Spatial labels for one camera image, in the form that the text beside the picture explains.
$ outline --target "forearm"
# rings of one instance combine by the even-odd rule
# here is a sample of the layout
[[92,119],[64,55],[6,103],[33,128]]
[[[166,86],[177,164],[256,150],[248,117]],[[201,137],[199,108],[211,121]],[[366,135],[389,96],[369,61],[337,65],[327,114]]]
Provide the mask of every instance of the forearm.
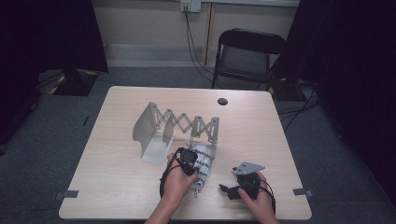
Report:
[[173,202],[173,200],[167,200],[165,198],[161,198],[154,212],[145,222],[146,224],[166,224],[169,222],[169,219],[176,212],[178,207],[178,203]]

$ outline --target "black chair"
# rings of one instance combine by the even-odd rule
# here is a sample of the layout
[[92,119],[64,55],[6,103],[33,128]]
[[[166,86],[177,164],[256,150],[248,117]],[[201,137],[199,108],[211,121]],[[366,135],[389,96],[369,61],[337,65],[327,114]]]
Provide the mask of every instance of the black chair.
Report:
[[286,50],[286,41],[279,35],[253,30],[232,29],[219,37],[216,65],[212,81],[215,88],[219,76],[266,83],[268,90],[274,79],[270,54]]

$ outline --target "person's left hand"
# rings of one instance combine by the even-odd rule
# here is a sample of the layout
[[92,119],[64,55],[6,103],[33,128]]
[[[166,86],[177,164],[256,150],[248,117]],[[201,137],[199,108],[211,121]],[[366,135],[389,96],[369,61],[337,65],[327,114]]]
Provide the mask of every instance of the person's left hand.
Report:
[[[168,162],[172,159],[174,153],[170,153],[167,157]],[[171,168],[175,166],[179,166],[176,160],[173,160]],[[191,185],[197,180],[198,172],[195,172],[193,175],[184,174],[181,167],[176,167],[172,169],[168,177],[166,177],[166,181],[163,188],[163,198],[166,200],[170,200],[176,204],[180,204],[183,200],[184,196],[187,194]]]

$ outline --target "gray carpet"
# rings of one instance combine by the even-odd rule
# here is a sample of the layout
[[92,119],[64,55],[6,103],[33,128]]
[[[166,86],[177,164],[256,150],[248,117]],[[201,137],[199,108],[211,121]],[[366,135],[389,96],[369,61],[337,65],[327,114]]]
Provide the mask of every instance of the gray carpet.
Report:
[[[56,74],[49,71],[41,78]],[[142,223],[62,220],[58,216],[62,202],[53,196],[67,190],[111,86],[208,89],[211,82],[207,78],[191,67],[110,68],[109,74],[97,78],[88,97],[50,95],[53,82],[41,87],[43,94],[35,111],[8,141],[7,153],[0,157],[0,223]],[[225,78],[219,84],[224,89],[256,87]],[[304,92],[308,96],[309,88]],[[276,108],[281,112],[303,104],[276,102]],[[280,116],[285,128],[291,120],[287,116]],[[282,223],[396,223],[394,207],[365,164],[339,139],[320,105],[301,113],[286,136],[303,185],[315,196],[308,198],[313,214],[310,220]]]

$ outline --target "black backdrop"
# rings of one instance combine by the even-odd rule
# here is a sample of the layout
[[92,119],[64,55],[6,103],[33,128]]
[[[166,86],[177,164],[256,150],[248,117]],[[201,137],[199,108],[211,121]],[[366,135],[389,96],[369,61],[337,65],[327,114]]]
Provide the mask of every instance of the black backdrop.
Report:
[[0,144],[29,113],[38,75],[77,68],[107,72],[91,0],[0,2]]
[[277,78],[318,83],[340,136],[396,204],[396,3],[301,0]]

